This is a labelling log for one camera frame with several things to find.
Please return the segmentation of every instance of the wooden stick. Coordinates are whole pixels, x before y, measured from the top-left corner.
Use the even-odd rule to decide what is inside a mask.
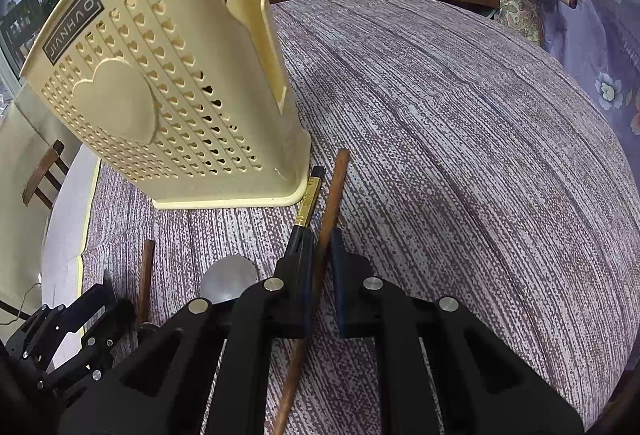
[[[324,282],[324,273],[326,270],[326,250],[329,247],[329,238],[331,230],[338,221],[338,212],[340,211],[340,199],[342,196],[342,187],[344,186],[344,178],[347,174],[347,165],[349,163],[349,150],[341,149],[335,158],[334,174],[331,177],[331,186],[329,186],[329,197],[326,200],[326,207],[322,214],[320,226],[320,234],[318,235],[318,246],[314,252],[314,275],[311,284],[311,317],[313,318],[318,302],[320,301],[320,293],[322,292],[322,283]],[[282,396],[280,397],[280,405],[276,422],[271,432],[272,435],[283,435],[287,426],[289,412],[293,406],[293,400],[296,396],[296,390],[300,383],[300,374],[302,373],[302,365],[305,362],[307,339],[296,339],[291,359],[289,362],[289,371],[287,379],[282,388]]]
[[[149,303],[151,300],[151,269],[154,262],[156,243],[145,240],[142,246],[142,264],[140,265],[140,288],[138,289],[138,324],[149,321]]]

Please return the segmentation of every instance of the large heart relief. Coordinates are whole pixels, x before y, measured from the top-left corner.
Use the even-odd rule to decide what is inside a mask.
[[[94,79],[80,80],[74,105],[92,125],[128,141],[149,144],[156,131],[156,111],[142,73],[119,58],[104,59]]]

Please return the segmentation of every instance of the silver bolt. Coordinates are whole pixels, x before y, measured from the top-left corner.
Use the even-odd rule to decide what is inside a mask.
[[[379,289],[382,289],[384,282],[380,280],[380,278],[376,278],[375,276],[369,276],[368,278],[364,279],[362,284],[364,285],[365,289],[379,290]]]
[[[458,310],[458,306],[459,306],[458,300],[456,300],[455,298],[451,298],[449,296],[440,298],[440,301],[438,301],[438,305],[440,305],[440,308],[442,310],[447,312],[454,312]]]
[[[271,292],[280,290],[284,287],[284,282],[280,278],[269,278],[264,281],[264,288]]]
[[[203,312],[206,312],[208,308],[209,303],[207,303],[207,300],[203,300],[202,298],[197,298],[189,304],[189,312],[191,314],[202,314]]]

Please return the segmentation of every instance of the plastic basket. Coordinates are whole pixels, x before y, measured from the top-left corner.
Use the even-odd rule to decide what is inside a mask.
[[[22,75],[157,208],[302,198],[310,138],[267,0],[61,0]]]

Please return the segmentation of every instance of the purple patterned tablecloth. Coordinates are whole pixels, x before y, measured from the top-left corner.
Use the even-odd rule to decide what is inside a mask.
[[[640,199],[601,113],[548,53],[441,2],[295,0],[273,14],[312,163],[330,172],[338,148],[353,153],[348,248],[416,297],[459,297],[590,426],[640,320]],[[153,238],[162,323],[222,256],[271,275],[294,212],[157,211],[103,165],[84,288],[109,268],[135,301]],[[338,339],[331,296],[327,279],[287,433],[379,433],[372,342]],[[118,351],[132,348],[127,338]],[[289,349],[273,348],[268,428]]]

